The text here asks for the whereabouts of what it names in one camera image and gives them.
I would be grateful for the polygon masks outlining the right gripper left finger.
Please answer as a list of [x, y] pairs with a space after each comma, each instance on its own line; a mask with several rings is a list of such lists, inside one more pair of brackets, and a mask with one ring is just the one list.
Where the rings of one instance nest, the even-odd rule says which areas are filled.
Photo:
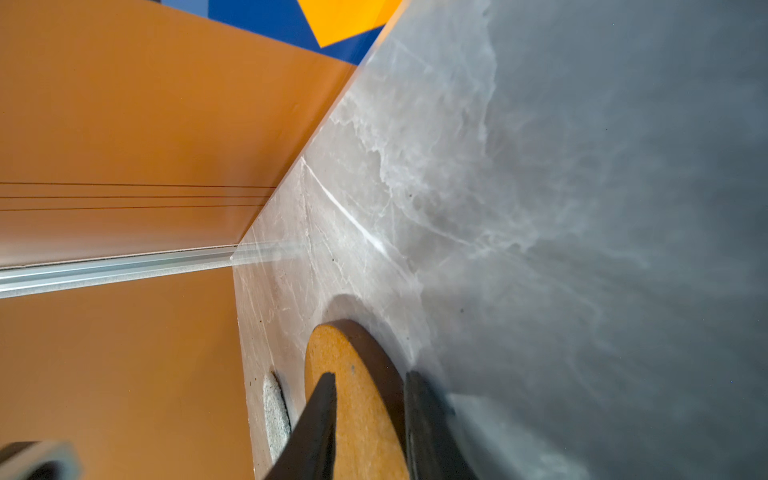
[[266, 474], [268, 479], [331, 479], [335, 463], [337, 390], [335, 375], [321, 375], [290, 439]]

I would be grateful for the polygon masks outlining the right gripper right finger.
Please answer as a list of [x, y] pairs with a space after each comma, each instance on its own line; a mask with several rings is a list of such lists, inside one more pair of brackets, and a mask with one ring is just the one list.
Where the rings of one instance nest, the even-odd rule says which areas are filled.
[[454, 413], [420, 372], [405, 377], [406, 460], [411, 479], [477, 479], [451, 432]]

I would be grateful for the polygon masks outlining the plain brown wooden coaster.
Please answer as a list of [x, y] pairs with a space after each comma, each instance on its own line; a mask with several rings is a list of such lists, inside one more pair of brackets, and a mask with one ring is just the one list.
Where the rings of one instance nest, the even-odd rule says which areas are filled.
[[307, 345], [305, 392], [324, 373], [337, 392], [335, 479], [407, 479], [403, 380], [376, 339], [353, 320], [315, 327]]

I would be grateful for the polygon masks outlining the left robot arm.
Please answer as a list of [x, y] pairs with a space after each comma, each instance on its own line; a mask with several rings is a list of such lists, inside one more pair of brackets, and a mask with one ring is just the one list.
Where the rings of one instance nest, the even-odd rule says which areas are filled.
[[2, 480], [76, 480], [82, 465], [67, 441], [18, 441], [1, 447]]

